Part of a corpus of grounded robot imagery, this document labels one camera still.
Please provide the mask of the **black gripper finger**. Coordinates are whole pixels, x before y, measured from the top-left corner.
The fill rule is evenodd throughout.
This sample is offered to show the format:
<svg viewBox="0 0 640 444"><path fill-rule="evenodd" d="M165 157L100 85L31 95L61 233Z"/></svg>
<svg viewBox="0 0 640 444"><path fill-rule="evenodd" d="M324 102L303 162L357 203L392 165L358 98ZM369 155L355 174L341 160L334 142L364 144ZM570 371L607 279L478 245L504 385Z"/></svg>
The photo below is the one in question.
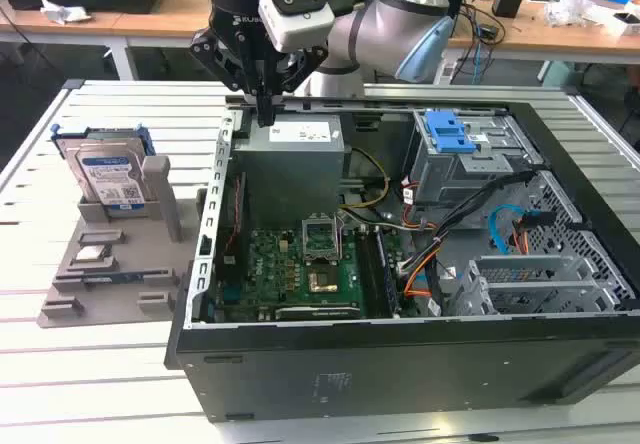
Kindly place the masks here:
<svg viewBox="0 0 640 444"><path fill-rule="evenodd" d="M202 30L194 36L190 51L228 89L242 91L256 108L259 126L267 126L264 78L246 32L233 32L224 44L212 30Z"/></svg>
<svg viewBox="0 0 640 444"><path fill-rule="evenodd" d="M275 51L266 59L266 126L275 120L276 104L284 93L295 91L327 58L322 46L290 53Z"/></svg>

